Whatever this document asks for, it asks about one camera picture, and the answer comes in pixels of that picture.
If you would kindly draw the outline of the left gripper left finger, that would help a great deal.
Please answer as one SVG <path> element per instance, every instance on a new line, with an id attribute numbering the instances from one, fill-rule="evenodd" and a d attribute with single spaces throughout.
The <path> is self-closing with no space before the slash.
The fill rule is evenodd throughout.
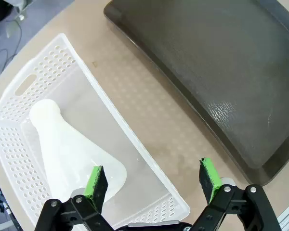
<path id="1" fill-rule="evenodd" d="M 108 182 L 103 166 L 94 167 L 82 194 L 66 202 L 49 199 L 39 215 L 36 231 L 71 231 L 82 224 L 87 231 L 109 231 L 110 224 L 102 216 Z"/>

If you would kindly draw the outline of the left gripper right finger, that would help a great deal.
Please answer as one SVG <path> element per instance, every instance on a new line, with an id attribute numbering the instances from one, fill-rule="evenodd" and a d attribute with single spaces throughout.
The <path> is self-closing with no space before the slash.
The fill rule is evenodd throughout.
<path id="1" fill-rule="evenodd" d="M 208 205 L 191 230 L 217 231 L 229 214 L 237 215 L 245 231 L 281 230 L 262 186 L 252 184 L 242 190 L 222 183 L 210 158 L 202 158 L 199 162 L 199 182 Z"/>

